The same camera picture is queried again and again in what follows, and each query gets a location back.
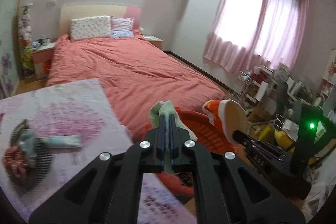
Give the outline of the pink striped pillow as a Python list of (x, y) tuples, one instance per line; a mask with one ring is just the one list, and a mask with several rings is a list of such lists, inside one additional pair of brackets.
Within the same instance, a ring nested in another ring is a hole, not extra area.
[(111, 17), (111, 38), (133, 38), (134, 37), (134, 18)]

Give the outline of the wall power socket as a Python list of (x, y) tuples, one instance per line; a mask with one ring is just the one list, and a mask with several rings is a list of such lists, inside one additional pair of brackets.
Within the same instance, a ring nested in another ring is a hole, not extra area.
[(46, 2), (47, 7), (56, 6), (56, 5), (57, 5), (56, 0), (51, 0), (51, 1)]

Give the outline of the orange plastic trash basket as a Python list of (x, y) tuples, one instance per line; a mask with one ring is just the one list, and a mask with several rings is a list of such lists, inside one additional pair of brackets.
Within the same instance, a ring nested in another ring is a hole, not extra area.
[(217, 172), (221, 169), (223, 155), (236, 153), (238, 148), (231, 144), (224, 133), (209, 122), (208, 116), (194, 111), (177, 111), (182, 122), (196, 135), (197, 142), (185, 143), (193, 164), (184, 172), (158, 177), (176, 196), (205, 197), (221, 194)]

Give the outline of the white floral pillow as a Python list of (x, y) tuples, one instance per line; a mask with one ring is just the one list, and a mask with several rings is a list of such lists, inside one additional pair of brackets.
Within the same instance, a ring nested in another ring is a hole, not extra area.
[(70, 37), (72, 41), (108, 38), (111, 33), (111, 18), (108, 15), (71, 19)]

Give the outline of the black mesh pouch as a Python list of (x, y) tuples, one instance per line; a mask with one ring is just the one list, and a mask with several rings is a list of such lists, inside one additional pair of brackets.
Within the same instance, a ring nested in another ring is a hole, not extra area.
[[(5, 151), (5, 154), (3, 156), (19, 152), (24, 154), (19, 145), (12, 146)], [(36, 165), (33, 168), (31, 167), (28, 168), (27, 180), (24, 183), (18, 183), (9, 178), (12, 186), (15, 189), (16, 194), (19, 197), (22, 197), (28, 192), (37, 188), (37, 186), (46, 178), (46, 176), (50, 172), (52, 163), (52, 154), (50, 149), (40, 139), (37, 139), (37, 155), (38, 156)]]

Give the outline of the green grey sock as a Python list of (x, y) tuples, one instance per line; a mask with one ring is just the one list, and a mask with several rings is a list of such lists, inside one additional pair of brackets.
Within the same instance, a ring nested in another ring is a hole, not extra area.
[(29, 167), (33, 168), (37, 162), (37, 138), (31, 129), (23, 129), (19, 137), (19, 146), (28, 161)]

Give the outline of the brown hair clip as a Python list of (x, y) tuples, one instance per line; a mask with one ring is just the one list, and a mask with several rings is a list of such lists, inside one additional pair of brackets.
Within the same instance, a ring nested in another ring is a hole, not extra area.
[(22, 120), (21, 123), (13, 130), (10, 138), (10, 147), (17, 146), (19, 144), (19, 139), (25, 129), (29, 129), (27, 119)]

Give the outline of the small orange floor bin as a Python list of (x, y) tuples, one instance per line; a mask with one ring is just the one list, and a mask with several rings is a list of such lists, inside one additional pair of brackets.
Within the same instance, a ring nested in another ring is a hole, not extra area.
[(43, 72), (44, 72), (44, 74), (49, 75), (50, 70), (51, 70), (51, 64), (52, 64), (52, 60), (51, 59), (48, 59), (47, 61), (45, 61), (43, 63)]

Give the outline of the pink window curtain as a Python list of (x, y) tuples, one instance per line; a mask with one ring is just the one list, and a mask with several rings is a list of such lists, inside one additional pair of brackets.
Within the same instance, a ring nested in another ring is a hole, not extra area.
[(266, 65), (292, 69), (310, 0), (220, 0), (203, 57), (235, 74)]

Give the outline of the light blue tube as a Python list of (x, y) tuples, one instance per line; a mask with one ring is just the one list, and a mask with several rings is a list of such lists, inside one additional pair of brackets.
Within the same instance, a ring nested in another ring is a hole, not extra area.
[(81, 148), (81, 139), (79, 135), (67, 136), (45, 136), (39, 138), (50, 148)]

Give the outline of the right nightstand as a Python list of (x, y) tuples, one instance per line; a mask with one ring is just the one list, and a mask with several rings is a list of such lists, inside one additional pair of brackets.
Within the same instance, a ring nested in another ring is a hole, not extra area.
[(153, 35), (144, 35), (143, 38), (150, 42), (153, 46), (159, 48), (160, 50), (162, 49), (162, 43), (163, 40), (160, 38), (157, 38), (156, 36)]

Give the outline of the floral table cloth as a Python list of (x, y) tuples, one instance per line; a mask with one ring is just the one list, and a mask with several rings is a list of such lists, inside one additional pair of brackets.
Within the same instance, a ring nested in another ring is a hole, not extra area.
[(27, 221), (31, 213), (103, 152), (116, 155), (132, 144), (98, 79), (42, 88), (1, 100), (1, 152), (15, 134), (34, 135), (36, 160), (19, 186), (1, 169), (4, 200)]

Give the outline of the beige pink headboard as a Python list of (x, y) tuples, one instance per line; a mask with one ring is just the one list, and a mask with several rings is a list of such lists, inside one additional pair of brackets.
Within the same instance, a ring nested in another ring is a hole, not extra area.
[(58, 36), (70, 33), (71, 19), (92, 16), (116, 16), (119, 18), (134, 18), (134, 28), (139, 29), (141, 9), (138, 7), (118, 5), (69, 5), (60, 10)]

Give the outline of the floral sliding wardrobe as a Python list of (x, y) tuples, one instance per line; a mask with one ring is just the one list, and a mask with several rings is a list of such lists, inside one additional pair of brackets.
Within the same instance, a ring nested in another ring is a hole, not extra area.
[(19, 81), (19, 0), (1, 0), (1, 98), (11, 96)]

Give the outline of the red checkered cloth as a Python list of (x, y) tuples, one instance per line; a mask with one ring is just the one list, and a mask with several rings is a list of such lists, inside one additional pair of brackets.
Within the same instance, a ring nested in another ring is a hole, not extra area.
[(21, 152), (5, 155), (2, 158), (2, 164), (9, 178), (15, 182), (24, 183), (27, 180), (29, 163)]

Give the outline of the pink left nightstand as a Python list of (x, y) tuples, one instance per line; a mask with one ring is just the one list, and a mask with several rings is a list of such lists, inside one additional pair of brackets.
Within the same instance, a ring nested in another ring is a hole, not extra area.
[(48, 59), (52, 60), (55, 45), (55, 42), (50, 42), (48, 45), (41, 46), (36, 51), (33, 51), (34, 69), (38, 79), (42, 79), (48, 76), (43, 72), (43, 63)]

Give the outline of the hanging plush toys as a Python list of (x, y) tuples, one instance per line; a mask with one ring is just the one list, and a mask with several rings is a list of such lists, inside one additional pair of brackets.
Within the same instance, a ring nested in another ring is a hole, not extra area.
[(22, 71), (25, 78), (32, 77), (35, 73), (31, 31), (31, 6), (32, 4), (22, 7), (22, 14), (18, 20), (19, 50), (22, 62)]

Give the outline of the coral bed duvet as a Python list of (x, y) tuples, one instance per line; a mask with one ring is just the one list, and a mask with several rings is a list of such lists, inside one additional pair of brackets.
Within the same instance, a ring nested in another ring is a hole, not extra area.
[(135, 38), (57, 39), (47, 86), (97, 78), (118, 120), (139, 141), (158, 101), (201, 112), (224, 93), (204, 75), (181, 64), (138, 35)]

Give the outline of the white green tissue wad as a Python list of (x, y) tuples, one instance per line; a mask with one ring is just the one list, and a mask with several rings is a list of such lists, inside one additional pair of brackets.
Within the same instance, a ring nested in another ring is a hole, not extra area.
[(163, 172), (168, 174), (173, 174), (174, 172), (171, 169), (171, 163), (170, 163), (170, 149), (169, 149), (169, 116), (173, 114), (175, 116), (175, 123), (178, 127), (183, 128), (189, 132), (190, 139), (192, 141), (185, 141), (188, 143), (195, 144), (197, 142), (196, 135), (182, 122), (182, 120), (179, 117), (179, 114), (175, 110), (173, 103), (171, 101), (159, 101), (157, 102), (149, 112), (149, 118), (151, 121), (151, 125), (153, 128), (157, 128), (159, 125), (159, 117), (163, 115), (165, 117), (166, 121), (166, 145), (165, 145), (165, 165)]

